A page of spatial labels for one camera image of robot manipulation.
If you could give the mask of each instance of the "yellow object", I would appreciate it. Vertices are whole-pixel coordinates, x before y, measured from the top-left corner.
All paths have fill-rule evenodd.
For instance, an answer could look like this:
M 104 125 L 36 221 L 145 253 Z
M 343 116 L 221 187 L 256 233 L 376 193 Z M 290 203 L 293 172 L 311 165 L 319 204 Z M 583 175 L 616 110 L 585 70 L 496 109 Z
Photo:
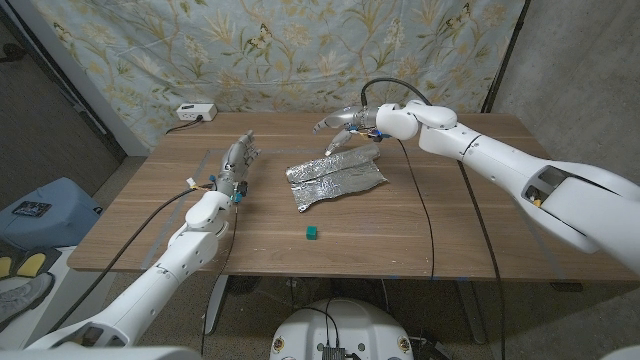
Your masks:
M 38 275 L 38 271 L 40 270 L 46 259 L 47 257 L 42 253 L 32 255 L 27 260 L 25 260 L 22 266 L 20 266 L 17 275 L 36 277 Z
M 3 256 L 0 258 L 0 278 L 9 276 L 11 270 L 11 258 Z

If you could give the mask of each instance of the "shoe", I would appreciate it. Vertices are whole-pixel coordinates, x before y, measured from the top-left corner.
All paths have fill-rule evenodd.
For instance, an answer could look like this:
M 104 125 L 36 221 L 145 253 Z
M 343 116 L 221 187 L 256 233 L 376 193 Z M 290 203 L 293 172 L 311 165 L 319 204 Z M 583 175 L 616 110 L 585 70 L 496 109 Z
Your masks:
M 0 332 L 27 310 L 35 309 L 49 295 L 55 278 L 42 273 L 28 283 L 0 293 Z

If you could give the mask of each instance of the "fabric backdrop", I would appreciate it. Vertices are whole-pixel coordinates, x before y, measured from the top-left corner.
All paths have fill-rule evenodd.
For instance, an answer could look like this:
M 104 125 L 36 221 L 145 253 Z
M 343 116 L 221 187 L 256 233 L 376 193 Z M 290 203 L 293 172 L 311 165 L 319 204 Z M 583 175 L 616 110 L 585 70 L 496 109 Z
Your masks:
M 524 0 L 32 0 L 122 120 L 152 149 L 184 102 L 330 112 L 394 76 L 477 112 Z M 406 102 L 397 85 L 370 104 Z

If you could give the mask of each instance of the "small green block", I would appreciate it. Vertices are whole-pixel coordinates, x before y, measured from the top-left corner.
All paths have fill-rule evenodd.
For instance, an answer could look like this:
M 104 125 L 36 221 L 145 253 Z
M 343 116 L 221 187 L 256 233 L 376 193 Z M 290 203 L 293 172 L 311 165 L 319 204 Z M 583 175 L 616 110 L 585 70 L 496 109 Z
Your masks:
M 318 236 L 318 229 L 315 226 L 307 226 L 307 240 L 315 240 Z

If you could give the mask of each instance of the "aluminum foil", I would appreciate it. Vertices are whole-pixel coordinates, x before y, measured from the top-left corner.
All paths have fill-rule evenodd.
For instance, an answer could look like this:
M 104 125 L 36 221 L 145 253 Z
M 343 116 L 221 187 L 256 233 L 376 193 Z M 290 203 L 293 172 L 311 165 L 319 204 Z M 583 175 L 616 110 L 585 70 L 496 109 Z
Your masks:
M 368 190 L 387 181 L 373 162 L 379 156 L 380 149 L 369 144 L 287 169 L 298 211 L 316 201 Z
M 287 168 L 287 179 L 290 183 L 299 183 L 318 178 L 342 169 L 350 168 L 380 157 L 380 149 L 376 144 L 364 146 L 333 154 L 322 159 L 308 161 L 302 165 Z

